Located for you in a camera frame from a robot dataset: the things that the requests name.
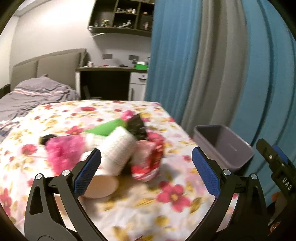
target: black package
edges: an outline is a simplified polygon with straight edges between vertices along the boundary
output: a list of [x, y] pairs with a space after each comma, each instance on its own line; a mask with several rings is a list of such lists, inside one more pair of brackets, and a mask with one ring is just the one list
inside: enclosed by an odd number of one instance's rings
[[49, 139], [57, 137], [56, 135], [50, 134], [39, 138], [39, 144], [44, 145], [48, 142]]
[[144, 122], [141, 120], [140, 114], [137, 114], [132, 118], [128, 119], [126, 129], [130, 133], [132, 133], [138, 141], [148, 139], [145, 125]]

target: drawer handle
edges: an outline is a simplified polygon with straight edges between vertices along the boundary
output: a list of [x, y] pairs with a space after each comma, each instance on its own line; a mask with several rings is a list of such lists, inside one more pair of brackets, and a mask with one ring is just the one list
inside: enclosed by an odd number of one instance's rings
[[131, 100], [133, 101], [133, 88], [131, 88]]

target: green box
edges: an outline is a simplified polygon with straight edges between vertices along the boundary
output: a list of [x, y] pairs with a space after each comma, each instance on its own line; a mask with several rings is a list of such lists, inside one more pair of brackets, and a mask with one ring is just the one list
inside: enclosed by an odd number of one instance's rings
[[147, 64], [136, 64], [136, 69], [147, 70], [148, 65]]

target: dark shelf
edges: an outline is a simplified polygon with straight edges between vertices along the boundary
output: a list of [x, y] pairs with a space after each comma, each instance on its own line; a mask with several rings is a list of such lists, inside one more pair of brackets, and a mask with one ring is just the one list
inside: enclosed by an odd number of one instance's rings
[[132, 29], [132, 28], [104, 28], [97, 27], [91, 31], [93, 34], [98, 33], [115, 33], [115, 34], [132, 34], [151, 38], [151, 31]]
[[129, 12], [115, 12], [117, 14], [129, 14], [129, 15], [137, 15], [136, 13], [129, 13]]
[[136, 73], [147, 73], [147, 70], [135, 69], [129, 67], [81, 67], [76, 71], [123, 71], [123, 72], [136, 72]]
[[153, 15], [151, 15], [151, 14], [143, 14], [143, 13], [141, 13], [140, 15], [141, 15], [141, 16], [149, 16], [149, 17], [153, 17]]
[[141, 0], [135, 0], [135, 1], [140, 2], [140, 3], [144, 3], [144, 4], [155, 5], [155, 3], [145, 2], [145, 1], [141, 1]]

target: wall outlet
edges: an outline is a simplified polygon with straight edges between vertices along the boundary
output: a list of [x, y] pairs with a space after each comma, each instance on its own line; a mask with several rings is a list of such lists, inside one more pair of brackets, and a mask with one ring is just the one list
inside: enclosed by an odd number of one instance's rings
[[139, 61], [139, 56], [137, 56], [137, 55], [129, 55], [128, 56], [128, 60], [131, 60], [131, 61], [133, 61], [133, 60]]
[[112, 59], [112, 58], [113, 58], [113, 54], [104, 53], [102, 55], [102, 59]]

